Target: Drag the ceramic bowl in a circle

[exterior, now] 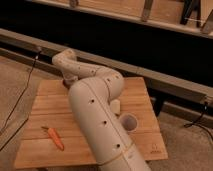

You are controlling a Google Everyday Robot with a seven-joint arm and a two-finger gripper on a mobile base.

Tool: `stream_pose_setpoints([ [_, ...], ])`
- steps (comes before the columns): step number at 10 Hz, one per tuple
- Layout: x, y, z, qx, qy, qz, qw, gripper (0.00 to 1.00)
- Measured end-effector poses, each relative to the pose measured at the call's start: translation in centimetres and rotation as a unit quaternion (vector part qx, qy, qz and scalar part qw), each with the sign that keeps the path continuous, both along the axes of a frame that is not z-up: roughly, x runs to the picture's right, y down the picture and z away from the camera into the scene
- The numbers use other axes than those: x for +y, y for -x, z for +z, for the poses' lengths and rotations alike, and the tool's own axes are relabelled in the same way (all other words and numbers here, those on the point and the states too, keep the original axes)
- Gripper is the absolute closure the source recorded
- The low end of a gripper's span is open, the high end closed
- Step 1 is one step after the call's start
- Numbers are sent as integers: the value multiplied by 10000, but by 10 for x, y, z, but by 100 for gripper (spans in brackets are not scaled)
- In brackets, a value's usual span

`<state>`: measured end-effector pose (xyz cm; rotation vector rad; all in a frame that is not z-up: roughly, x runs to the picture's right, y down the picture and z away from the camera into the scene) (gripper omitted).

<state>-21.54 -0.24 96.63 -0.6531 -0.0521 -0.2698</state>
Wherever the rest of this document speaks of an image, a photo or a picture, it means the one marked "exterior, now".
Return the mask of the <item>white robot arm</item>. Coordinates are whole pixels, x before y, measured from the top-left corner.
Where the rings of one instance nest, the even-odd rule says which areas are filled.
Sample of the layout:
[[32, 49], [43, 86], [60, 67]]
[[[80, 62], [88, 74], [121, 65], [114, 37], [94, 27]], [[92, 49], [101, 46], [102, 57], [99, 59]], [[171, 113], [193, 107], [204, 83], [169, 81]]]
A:
[[77, 61], [72, 49], [54, 55], [52, 63], [63, 74], [72, 113], [101, 171], [151, 171], [110, 109], [110, 102], [123, 91], [123, 76], [102, 65]]

